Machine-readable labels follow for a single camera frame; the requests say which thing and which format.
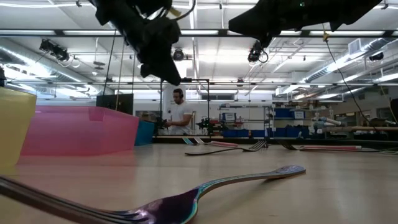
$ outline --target pink plastic bin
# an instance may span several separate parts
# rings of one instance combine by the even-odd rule
[[[36,106],[22,156],[97,156],[132,150],[139,118],[90,106]]]

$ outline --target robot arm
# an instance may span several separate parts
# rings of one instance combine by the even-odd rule
[[[352,24],[382,0],[260,0],[256,6],[229,21],[230,31],[260,40],[268,47],[282,30],[330,23],[331,31]]]
[[[155,75],[173,85],[179,85],[180,75],[172,60],[172,44],[178,42],[181,31],[176,19],[165,17],[172,0],[89,0],[97,8],[101,25],[112,23],[130,45],[142,63],[141,75]],[[162,9],[153,20],[143,18]]]

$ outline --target yellow cup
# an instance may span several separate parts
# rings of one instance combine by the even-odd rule
[[[30,120],[35,114],[36,96],[0,87],[0,168],[17,164]]]

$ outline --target air vent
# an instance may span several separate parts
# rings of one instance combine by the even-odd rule
[[[234,100],[235,94],[210,94],[209,97],[210,100]],[[202,94],[201,99],[207,100],[209,97],[207,94]]]
[[[361,51],[361,39],[356,39],[348,44],[348,52],[350,55]]]

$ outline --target white t-shirt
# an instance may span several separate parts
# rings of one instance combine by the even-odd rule
[[[186,102],[183,102],[180,105],[175,105],[172,108],[172,121],[182,121],[183,116],[185,114],[192,115],[192,109],[187,105]],[[191,129],[189,124],[186,126],[171,126],[170,134],[182,135],[182,134],[190,134]]]

